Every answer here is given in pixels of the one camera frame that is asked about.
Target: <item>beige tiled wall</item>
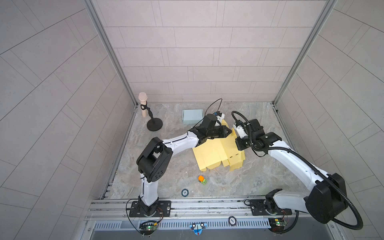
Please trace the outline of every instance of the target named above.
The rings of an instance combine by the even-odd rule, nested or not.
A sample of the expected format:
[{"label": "beige tiled wall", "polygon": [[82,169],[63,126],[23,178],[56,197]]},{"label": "beige tiled wall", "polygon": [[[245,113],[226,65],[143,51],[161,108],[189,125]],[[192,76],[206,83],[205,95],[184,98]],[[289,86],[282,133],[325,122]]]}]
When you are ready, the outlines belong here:
[{"label": "beige tiled wall", "polygon": [[93,0],[134,94],[272,101],[325,1]]},{"label": "beige tiled wall", "polygon": [[0,239],[70,239],[133,107],[81,0],[0,1]]},{"label": "beige tiled wall", "polygon": [[[384,239],[384,2],[339,0],[277,108],[296,149],[341,174],[364,227]],[[350,209],[338,216],[356,224]]]}]

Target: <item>light blue box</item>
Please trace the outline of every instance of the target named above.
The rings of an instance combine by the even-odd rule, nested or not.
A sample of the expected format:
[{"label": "light blue box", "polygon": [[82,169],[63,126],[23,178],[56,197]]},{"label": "light blue box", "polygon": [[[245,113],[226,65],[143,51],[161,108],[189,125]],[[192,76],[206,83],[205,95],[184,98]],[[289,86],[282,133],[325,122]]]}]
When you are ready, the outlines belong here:
[{"label": "light blue box", "polygon": [[183,110],[183,123],[191,124],[198,123],[201,119],[203,119],[203,109],[187,109]]}]

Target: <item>dark gray surface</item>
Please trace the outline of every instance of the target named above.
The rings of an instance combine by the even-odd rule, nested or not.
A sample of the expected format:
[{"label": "dark gray surface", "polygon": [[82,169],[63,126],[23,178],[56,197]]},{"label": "dark gray surface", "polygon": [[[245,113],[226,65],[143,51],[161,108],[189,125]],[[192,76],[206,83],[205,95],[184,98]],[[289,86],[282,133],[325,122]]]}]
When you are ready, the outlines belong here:
[{"label": "dark gray surface", "polygon": [[313,218],[300,217],[296,226],[285,234],[274,235],[269,229],[225,229],[209,230],[204,229],[200,236],[195,235],[191,230],[158,230],[150,238],[141,237],[136,231],[96,231],[92,234],[91,240],[127,240],[127,239],[149,239],[149,240],[233,240],[233,239],[281,239],[281,240],[327,240],[333,239],[327,225],[317,222]]}]

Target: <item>metal corner post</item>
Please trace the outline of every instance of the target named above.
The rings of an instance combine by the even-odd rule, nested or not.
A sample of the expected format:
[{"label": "metal corner post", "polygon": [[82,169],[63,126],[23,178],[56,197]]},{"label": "metal corner post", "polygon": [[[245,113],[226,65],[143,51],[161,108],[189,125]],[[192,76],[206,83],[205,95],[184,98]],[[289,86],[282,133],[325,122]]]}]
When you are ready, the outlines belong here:
[{"label": "metal corner post", "polygon": [[325,3],[322,11],[320,12],[319,17],[317,18],[315,24],[313,25],[313,28],[307,37],[307,40],[305,41],[303,47],[301,48],[299,54],[297,55],[297,58],[295,62],[293,63],[290,71],[287,74],[287,77],[285,78],[283,85],[281,86],[279,92],[277,93],[275,99],[273,100],[273,104],[276,106],[276,104],[280,101],[281,96],[283,95],[285,89],[288,87],[288,84],[292,80],[293,76],[295,75],[297,69],[299,68],[300,64],[302,63],[305,55],[311,48],[312,43],[316,39],[317,35],[319,34],[321,28],[323,27],[325,21],[331,14],[331,11],[333,9],[333,6],[336,4],[337,0],[327,0]]},{"label": "metal corner post", "polygon": [[129,87],[127,78],[124,75],[124,72],[119,64],[119,61],[115,55],[115,52],[113,51],[112,45],[110,41],[108,40],[107,34],[103,28],[103,25],[100,22],[100,19],[96,13],[96,10],[93,6],[93,3],[91,0],[83,0],[84,6],[87,9],[88,15],[91,18],[91,21],[93,22],[93,25],[96,28],[97,33],[99,34],[99,37],[103,43],[103,45],[106,47],[108,55],[111,57],[112,64],[119,75],[125,89],[128,91],[129,96],[132,99],[132,102],[134,103],[135,106],[137,106],[137,101],[135,99],[135,96],[132,92],[132,89]]}]

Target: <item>black mounting plate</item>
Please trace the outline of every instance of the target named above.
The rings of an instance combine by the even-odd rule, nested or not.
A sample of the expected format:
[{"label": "black mounting plate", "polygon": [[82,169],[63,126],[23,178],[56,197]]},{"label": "black mounting plate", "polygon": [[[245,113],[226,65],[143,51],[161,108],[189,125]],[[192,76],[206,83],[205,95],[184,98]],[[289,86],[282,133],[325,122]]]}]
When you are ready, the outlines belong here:
[{"label": "black mounting plate", "polygon": [[[164,217],[170,216],[170,210],[167,210],[167,207],[170,208],[171,201],[159,201],[157,204],[157,207],[163,210]],[[129,217],[147,217],[144,214],[144,210],[139,207],[138,201],[133,201],[131,208],[129,210]],[[151,217],[160,217],[160,213],[158,211],[155,211],[155,213]]]},{"label": "black mounting plate", "polygon": [[[252,216],[261,216],[261,215],[269,214],[265,210],[264,201],[265,201],[264,199],[250,199],[249,200],[249,204],[251,206],[251,211],[252,211]],[[284,209],[284,211],[287,215],[292,215],[291,209]],[[283,215],[283,211],[278,210],[277,215]]]}]

